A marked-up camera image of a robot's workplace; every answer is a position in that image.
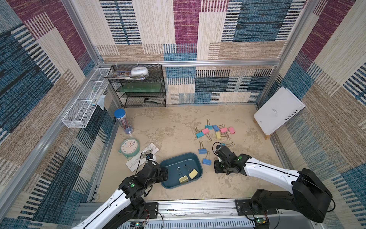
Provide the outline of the teal plastic storage box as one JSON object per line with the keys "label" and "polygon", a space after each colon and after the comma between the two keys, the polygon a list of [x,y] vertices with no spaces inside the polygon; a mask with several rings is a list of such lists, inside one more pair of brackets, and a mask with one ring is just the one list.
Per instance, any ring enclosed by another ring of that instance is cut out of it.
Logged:
{"label": "teal plastic storage box", "polygon": [[[180,167],[183,174],[186,174],[188,176],[188,171],[184,168],[184,165],[188,165],[190,168],[196,169],[198,171],[198,175],[193,180],[188,177],[188,182],[180,184],[177,167]],[[165,189],[174,189],[182,185],[192,183],[200,179],[203,175],[202,165],[199,161],[198,156],[195,153],[185,153],[166,159],[160,163],[160,166],[165,167],[168,170],[168,179],[162,182],[162,186]]]}

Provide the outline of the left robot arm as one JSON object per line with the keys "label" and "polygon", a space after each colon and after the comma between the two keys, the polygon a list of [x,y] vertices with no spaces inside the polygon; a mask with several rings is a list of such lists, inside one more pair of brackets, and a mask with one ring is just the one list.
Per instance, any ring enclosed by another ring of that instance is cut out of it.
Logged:
{"label": "left robot arm", "polygon": [[155,183],[168,179],[168,169],[152,159],[133,176],[126,177],[118,189],[89,217],[75,229],[117,229],[134,217],[141,217],[145,211],[145,200]]}

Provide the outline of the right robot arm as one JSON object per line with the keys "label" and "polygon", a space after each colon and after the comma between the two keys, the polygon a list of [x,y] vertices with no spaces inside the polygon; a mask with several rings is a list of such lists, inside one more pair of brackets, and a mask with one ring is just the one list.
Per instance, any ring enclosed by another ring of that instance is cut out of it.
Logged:
{"label": "right robot arm", "polygon": [[269,210],[291,210],[301,213],[307,219],[322,223],[334,205],[333,195],[318,176],[311,170],[288,170],[246,154],[236,155],[226,145],[215,142],[213,152],[216,174],[240,174],[270,182],[282,191],[258,189],[248,205],[252,215],[263,214]]}

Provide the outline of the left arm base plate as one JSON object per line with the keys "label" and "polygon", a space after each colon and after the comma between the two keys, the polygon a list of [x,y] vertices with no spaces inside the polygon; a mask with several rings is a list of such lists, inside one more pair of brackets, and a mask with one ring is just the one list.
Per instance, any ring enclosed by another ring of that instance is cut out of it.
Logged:
{"label": "left arm base plate", "polygon": [[141,213],[138,213],[133,219],[156,219],[158,218],[159,203],[147,202]]}

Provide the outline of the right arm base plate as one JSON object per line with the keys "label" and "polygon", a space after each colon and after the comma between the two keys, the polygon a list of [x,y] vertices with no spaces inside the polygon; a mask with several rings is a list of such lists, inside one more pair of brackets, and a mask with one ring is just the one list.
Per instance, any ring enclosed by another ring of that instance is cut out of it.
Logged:
{"label": "right arm base plate", "polygon": [[265,213],[268,215],[277,214],[276,209],[263,208],[259,204],[253,203],[250,199],[235,199],[234,203],[239,216],[265,215]]}

